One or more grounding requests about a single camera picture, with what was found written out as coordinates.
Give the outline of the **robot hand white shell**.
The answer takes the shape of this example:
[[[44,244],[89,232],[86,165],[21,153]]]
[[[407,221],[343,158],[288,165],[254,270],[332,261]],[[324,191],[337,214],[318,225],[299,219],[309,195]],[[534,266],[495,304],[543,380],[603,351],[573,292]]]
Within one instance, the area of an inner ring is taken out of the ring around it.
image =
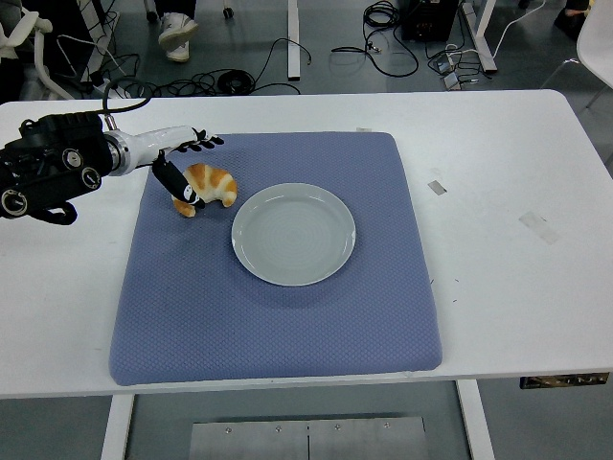
[[[169,127],[138,135],[117,131],[115,136],[120,154],[113,171],[116,175],[126,175],[137,168],[150,166],[154,176],[174,198],[194,207],[205,206],[204,200],[166,158],[166,154],[175,150],[213,149],[224,144],[219,136],[190,126]]]

